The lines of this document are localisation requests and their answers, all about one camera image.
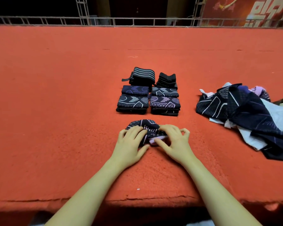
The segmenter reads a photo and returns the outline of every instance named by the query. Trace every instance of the red poster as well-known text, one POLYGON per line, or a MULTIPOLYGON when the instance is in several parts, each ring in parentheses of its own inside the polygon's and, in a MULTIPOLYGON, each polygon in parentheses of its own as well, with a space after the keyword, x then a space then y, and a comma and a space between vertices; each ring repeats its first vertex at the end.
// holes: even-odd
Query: red poster
POLYGON ((283 17, 283 0, 206 0, 201 26, 275 27, 283 17))

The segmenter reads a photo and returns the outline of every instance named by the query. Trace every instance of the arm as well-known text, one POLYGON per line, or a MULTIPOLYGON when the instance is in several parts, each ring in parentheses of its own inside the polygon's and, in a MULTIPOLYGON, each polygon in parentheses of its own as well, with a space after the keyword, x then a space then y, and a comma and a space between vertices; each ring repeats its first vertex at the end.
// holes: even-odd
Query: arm
POLYGON ((138 146, 147 130, 134 126, 119 133, 111 158, 83 185, 45 226, 90 226, 112 183, 121 172, 136 163, 149 145, 138 146))
POLYGON ((187 129, 161 125, 160 130, 167 133, 171 146, 159 139, 155 142, 188 171, 216 226, 261 225, 196 158, 189 146, 187 129))

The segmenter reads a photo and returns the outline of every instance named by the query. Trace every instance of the red carpet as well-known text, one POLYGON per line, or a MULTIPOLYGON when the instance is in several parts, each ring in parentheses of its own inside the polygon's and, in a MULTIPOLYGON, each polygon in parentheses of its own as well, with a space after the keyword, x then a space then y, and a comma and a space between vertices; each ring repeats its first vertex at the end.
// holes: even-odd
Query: red carpet
MULTIPOLYGON (((200 88, 226 82, 283 98, 283 30, 0 26, 0 210, 55 211, 139 119, 189 129, 196 156, 241 202, 283 203, 283 162, 195 112, 200 88), (178 117, 115 111, 121 79, 135 66, 157 78, 176 73, 178 117)), ((124 171, 106 201, 202 205, 186 172, 158 148, 124 171)))

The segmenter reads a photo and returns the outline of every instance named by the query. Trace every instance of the hand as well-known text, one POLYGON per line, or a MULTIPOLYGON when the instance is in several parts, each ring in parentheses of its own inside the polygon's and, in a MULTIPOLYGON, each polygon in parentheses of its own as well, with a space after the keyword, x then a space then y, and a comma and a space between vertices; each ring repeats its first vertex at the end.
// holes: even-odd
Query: hand
POLYGON ((179 129, 170 124, 160 125, 159 130, 165 131, 168 135, 171 145, 170 147, 160 139, 155 139, 155 142, 176 162, 183 166, 191 163, 195 158, 189 145, 190 132, 188 129, 179 129))
POLYGON ((138 151, 139 144, 145 134, 147 134, 147 130, 143 130, 143 127, 140 126, 121 130, 110 160, 117 163, 123 170, 139 161, 150 146, 144 145, 138 151))

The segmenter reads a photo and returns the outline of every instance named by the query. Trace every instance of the black strap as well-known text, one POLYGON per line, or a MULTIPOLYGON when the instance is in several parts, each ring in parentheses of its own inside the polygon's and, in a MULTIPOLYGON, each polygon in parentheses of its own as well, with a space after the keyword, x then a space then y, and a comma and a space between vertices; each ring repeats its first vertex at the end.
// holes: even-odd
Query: black strap
POLYGON ((129 80, 131 79, 132 75, 133 75, 133 71, 131 72, 131 75, 130 75, 130 77, 129 77, 129 78, 126 78, 126 79, 122 79, 122 82, 126 82, 126 81, 129 81, 129 80))

